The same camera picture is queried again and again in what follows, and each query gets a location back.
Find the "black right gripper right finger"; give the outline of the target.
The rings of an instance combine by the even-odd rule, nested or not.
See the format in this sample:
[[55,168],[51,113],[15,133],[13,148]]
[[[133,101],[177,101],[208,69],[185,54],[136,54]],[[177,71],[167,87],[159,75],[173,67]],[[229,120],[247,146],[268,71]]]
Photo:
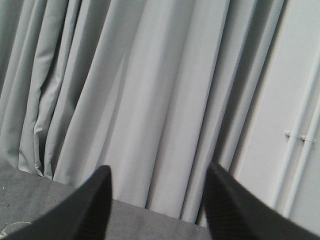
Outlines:
[[214,240],[320,238],[269,208],[216,162],[212,162],[206,172],[203,204]]

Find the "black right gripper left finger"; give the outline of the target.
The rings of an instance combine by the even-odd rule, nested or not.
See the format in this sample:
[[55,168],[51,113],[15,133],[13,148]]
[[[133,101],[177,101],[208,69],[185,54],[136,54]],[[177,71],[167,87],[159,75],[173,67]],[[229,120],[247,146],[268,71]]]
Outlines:
[[112,171],[100,166],[57,207],[6,240],[103,240],[112,208]]

